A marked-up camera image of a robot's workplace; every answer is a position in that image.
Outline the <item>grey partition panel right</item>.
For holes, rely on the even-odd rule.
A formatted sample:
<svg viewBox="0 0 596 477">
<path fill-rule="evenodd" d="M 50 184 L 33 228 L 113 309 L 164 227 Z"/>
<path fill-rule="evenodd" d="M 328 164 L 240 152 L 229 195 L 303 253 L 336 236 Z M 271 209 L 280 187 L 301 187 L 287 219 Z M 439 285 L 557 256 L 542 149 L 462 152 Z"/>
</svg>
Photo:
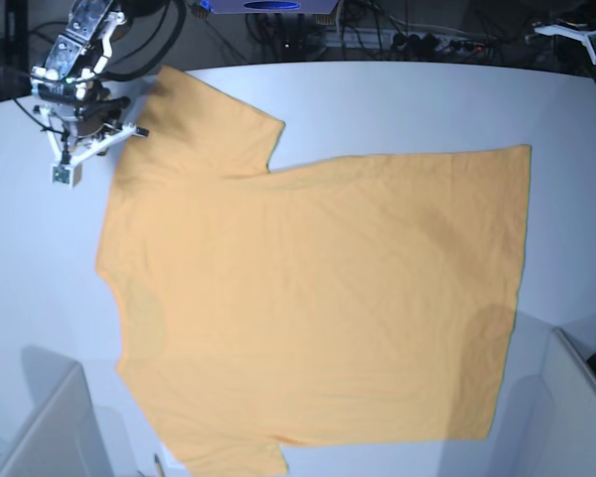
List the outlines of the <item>grey partition panel right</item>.
<svg viewBox="0 0 596 477">
<path fill-rule="evenodd" d="M 562 330 L 513 387 L 489 476 L 596 476 L 596 378 Z"/>
</svg>

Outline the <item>pencil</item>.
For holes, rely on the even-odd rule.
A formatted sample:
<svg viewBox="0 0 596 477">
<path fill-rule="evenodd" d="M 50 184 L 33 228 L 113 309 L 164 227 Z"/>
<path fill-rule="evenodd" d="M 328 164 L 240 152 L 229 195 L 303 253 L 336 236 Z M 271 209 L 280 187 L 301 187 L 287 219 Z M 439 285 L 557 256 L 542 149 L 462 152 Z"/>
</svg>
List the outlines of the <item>pencil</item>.
<svg viewBox="0 0 596 477">
<path fill-rule="evenodd" d="M 154 455 L 154 464 L 158 477 L 165 477 L 165 471 L 157 454 Z"/>
</svg>

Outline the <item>grey partition panel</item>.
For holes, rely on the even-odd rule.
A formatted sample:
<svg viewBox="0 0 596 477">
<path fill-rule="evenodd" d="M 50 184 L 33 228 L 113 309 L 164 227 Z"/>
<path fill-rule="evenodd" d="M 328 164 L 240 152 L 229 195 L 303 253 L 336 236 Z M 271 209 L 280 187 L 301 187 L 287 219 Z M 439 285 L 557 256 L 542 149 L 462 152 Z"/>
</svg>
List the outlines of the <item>grey partition panel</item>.
<svg viewBox="0 0 596 477">
<path fill-rule="evenodd" d="M 0 476 L 112 476 L 81 364 L 71 362 L 0 451 Z"/>
<path fill-rule="evenodd" d="M 489 476 L 596 476 L 596 378 L 562 330 L 513 387 Z"/>
</svg>

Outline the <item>orange yellow T-shirt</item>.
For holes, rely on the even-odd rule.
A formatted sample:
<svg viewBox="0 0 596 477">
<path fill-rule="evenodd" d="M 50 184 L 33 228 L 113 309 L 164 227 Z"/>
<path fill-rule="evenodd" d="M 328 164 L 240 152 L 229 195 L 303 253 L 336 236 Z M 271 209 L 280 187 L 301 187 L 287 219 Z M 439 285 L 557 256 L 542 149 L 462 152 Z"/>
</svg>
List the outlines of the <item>orange yellow T-shirt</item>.
<svg viewBox="0 0 596 477">
<path fill-rule="evenodd" d="M 191 474 L 284 475 L 286 445 L 489 435 L 528 146 L 272 172 L 282 121 L 168 67 L 139 123 L 95 268 L 118 373 Z"/>
</svg>

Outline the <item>grey partition panel left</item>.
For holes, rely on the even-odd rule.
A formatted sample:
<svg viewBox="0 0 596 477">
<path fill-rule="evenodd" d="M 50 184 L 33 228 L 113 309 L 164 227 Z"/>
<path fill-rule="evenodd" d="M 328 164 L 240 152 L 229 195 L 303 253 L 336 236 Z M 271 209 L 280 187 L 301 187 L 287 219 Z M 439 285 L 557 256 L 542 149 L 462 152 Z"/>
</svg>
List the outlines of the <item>grey partition panel left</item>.
<svg viewBox="0 0 596 477">
<path fill-rule="evenodd" d="M 71 362 L 0 451 L 0 476 L 112 476 L 81 364 Z"/>
</svg>

